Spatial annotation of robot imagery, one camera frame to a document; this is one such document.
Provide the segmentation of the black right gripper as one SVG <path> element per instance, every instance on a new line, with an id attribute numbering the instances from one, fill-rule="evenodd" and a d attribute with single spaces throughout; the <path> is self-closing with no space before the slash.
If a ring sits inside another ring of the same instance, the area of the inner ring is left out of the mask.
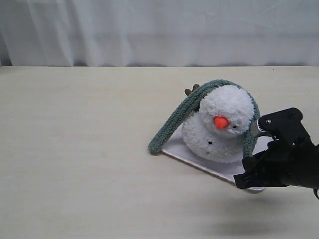
<path id="1" fill-rule="evenodd" d="M 319 148 L 302 124 L 303 114 L 289 108 L 259 118 L 273 141 L 267 149 L 242 159 L 244 173 L 233 176 L 239 189 L 319 185 Z"/>

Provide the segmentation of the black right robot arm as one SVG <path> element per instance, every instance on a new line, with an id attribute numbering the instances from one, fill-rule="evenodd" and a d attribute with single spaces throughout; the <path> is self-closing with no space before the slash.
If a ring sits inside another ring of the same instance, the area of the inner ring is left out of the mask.
<path id="1" fill-rule="evenodd" d="M 267 149 L 244 156 L 244 173 L 234 175 L 237 188 L 296 186 L 319 191 L 319 147 L 302 124 L 297 108 L 263 115 L 251 125 L 252 135 L 272 138 Z"/>

